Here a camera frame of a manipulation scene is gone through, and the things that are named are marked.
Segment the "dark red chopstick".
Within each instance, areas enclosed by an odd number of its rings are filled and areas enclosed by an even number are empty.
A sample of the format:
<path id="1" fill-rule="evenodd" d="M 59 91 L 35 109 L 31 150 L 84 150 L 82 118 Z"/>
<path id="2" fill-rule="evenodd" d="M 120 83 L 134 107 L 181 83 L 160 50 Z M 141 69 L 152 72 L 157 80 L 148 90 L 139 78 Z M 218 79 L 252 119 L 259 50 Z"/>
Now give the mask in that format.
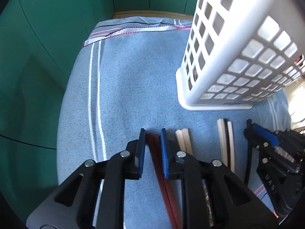
<path id="1" fill-rule="evenodd" d="M 171 226 L 172 228 L 179 229 L 181 228 L 181 222 L 176 199 L 173 193 L 172 185 L 168 179 L 165 179 L 163 173 L 160 137 L 157 134 L 146 134 L 146 143 L 152 156 L 153 166 Z"/>

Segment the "blue striped table cloth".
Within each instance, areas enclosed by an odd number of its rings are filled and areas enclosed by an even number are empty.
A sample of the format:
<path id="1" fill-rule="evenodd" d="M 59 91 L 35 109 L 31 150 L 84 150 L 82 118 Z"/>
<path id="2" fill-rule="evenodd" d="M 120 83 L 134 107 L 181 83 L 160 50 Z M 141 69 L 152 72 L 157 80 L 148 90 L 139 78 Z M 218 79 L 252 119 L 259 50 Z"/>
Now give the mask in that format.
<path id="1" fill-rule="evenodd" d="M 287 97 L 279 91 L 249 110 L 188 111 L 178 102 L 175 73 L 190 23 L 133 17 L 100 22 L 94 32 L 129 26 L 140 31 L 98 40 L 82 47 L 76 58 L 57 130 L 58 181 L 88 159 L 110 159 L 145 129 L 142 178 L 125 184 L 124 228 L 182 228 L 181 182 L 170 183 L 173 201 L 166 202 L 155 172 L 162 165 L 161 130 L 175 140 L 178 129 L 188 129 L 193 155 L 210 162 L 221 158 L 217 121 L 228 119 L 233 124 L 235 174 L 243 179 L 246 121 L 271 131 L 290 128 Z"/>

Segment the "white plastic utensil basket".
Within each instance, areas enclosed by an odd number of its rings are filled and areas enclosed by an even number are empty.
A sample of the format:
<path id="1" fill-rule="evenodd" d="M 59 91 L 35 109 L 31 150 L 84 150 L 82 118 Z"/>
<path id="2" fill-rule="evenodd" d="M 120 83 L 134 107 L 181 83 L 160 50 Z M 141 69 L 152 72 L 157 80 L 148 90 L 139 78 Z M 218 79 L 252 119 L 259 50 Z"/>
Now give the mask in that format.
<path id="1" fill-rule="evenodd" d="M 304 0 L 197 0 L 180 105 L 246 110 L 304 75 Z"/>

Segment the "metal spoon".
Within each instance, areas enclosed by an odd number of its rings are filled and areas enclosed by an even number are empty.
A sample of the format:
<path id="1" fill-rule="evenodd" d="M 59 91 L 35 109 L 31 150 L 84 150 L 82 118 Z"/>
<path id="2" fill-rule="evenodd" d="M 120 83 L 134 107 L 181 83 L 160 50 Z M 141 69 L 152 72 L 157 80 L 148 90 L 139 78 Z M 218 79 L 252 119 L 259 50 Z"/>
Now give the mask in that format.
<path id="1" fill-rule="evenodd" d="M 209 195 L 208 195 L 206 181 L 202 180 L 202 184 L 203 184 L 205 201 L 206 201 L 207 212 L 208 212 L 209 228 L 212 228 L 214 226 L 214 219 L 213 219 L 213 214 L 211 211 L 210 199 L 209 199 Z"/>

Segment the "black chopstick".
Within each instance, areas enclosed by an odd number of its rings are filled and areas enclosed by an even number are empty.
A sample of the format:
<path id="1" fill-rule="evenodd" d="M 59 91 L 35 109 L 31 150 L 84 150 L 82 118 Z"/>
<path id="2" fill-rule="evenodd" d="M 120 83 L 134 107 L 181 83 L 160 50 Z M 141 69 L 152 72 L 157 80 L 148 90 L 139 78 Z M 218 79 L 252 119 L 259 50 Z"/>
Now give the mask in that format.
<path id="1" fill-rule="evenodd" d="M 250 173 L 251 173 L 251 165 L 252 165 L 252 145 L 251 142 L 248 140 L 248 151 L 247 151 L 247 164 L 246 164 L 246 172 L 244 178 L 244 184 L 248 186 Z"/>

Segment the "beige chopstick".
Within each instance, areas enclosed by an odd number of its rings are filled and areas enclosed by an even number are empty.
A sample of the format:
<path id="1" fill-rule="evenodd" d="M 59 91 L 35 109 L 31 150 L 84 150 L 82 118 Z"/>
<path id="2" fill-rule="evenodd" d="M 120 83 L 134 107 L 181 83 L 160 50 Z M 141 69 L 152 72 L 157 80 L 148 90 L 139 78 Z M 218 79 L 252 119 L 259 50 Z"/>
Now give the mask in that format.
<path id="1" fill-rule="evenodd" d="M 177 130 L 175 132 L 175 136 L 176 136 L 176 140 L 177 140 L 180 150 L 183 152 L 187 152 L 184 130 L 183 129 Z"/>
<path id="2" fill-rule="evenodd" d="M 189 134 L 189 130 L 187 128 L 182 129 L 182 137 L 183 137 L 183 141 L 184 141 L 185 151 L 188 154 L 193 155 L 190 134 Z"/>
<path id="3" fill-rule="evenodd" d="M 220 118 L 217 120 L 218 132 L 219 132 L 219 140 L 220 140 L 220 148 L 221 148 L 221 159 L 222 162 L 226 165 L 230 165 L 230 146 L 228 143 L 226 122 L 224 119 Z"/>
<path id="4" fill-rule="evenodd" d="M 235 172 L 235 147 L 234 147 L 234 134 L 232 122 L 227 122 L 227 128 L 229 133 L 229 154 L 230 154 L 230 170 Z"/>

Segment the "green kitchen cabinets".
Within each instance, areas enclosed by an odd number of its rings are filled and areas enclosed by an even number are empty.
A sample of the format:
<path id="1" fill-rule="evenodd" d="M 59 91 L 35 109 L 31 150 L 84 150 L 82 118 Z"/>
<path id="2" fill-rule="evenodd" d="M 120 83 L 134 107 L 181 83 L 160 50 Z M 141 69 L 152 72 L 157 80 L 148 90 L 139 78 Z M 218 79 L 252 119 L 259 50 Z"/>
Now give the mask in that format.
<path id="1" fill-rule="evenodd" d="M 57 186 L 59 111 L 83 41 L 124 11 L 192 15 L 197 0 L 1 0 L 1 193 L 25 222 Z"/>

